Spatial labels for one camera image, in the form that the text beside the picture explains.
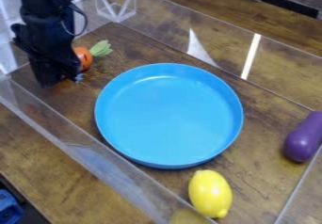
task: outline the carrot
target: carrot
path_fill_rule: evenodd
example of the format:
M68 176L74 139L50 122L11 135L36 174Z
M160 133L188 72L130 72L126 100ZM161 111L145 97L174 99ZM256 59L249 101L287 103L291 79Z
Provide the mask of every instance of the carrot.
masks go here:
M108 43L108 40L101 40L96 43L94 46L92 46L90 49L85 47L74 47L74 54L80 60L80 71L85 71L89 69L89 67L93 64L94 57L106 56L112 53L110 44Z

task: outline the blue object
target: blue object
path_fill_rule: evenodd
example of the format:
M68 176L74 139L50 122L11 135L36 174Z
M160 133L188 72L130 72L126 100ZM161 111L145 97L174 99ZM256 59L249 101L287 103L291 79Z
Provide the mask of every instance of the blue object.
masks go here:
M11 194L0 189L0 224L15 224L24 211Z
M176 63L120 74L96 99L96 125L113 148L153 168L188 168L229 146L243 125L239 98L212 73Z

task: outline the eggplant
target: eggplant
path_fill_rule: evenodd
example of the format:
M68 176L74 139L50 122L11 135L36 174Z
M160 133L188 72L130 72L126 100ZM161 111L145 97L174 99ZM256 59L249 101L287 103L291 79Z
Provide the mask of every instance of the eggplant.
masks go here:
M289 132L283 153L292 161L303 163L315 154L322 142L322 111L311 111L300 125Z

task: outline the wooden table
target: wooden table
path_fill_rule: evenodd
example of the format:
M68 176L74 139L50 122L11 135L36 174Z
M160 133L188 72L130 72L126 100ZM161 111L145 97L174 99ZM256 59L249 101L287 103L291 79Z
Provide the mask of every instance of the wooden table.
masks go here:
M215 14L212 5L204 6L200 0L177 1L192 8L203 9L204 13ZM304 27L316 25L311 19L277 8L269 18L267 5L248 0L231 1L245 4L249 8L252 4L261 6L261 9L251 9L252 12L257 10L261 20L267 14L265 20L253 27L261 27L263 32L267 30L267 34L277 35L279 39L287 39L293 45L303 42L304 48L312 52L320 50L315 46L320 42L301 37L303 41L293 36L289 38L271 24L277 19L276 14L285 18L291 16ZM221 14L225 19L232 18L231 11ZM240 21L240 25L245 23L240 17L235 17L233 21ZM11 79L105 143L96 129L93 106L101 88L116 75L152 62L184 62L216 74L235 89L245 111L243 131L233 145L219 157L195 168L169 171L137 167L185 200L187 182L193 172L204 168L217 170L224 174L233 191L232 208L220 223L271 223L305 167L295 165L280 154L283 140L309 110L118 24L104 25L77 39L74 44L89 47L101 39L109 40L114 52L96 61L80 84L62 81L53 88L41 89L34 83L28 66L11 75ZM0 112L0 171L52 223L152 223L145 214L2 105ZM299 217L303 218L300 223L304 223L305 216Z

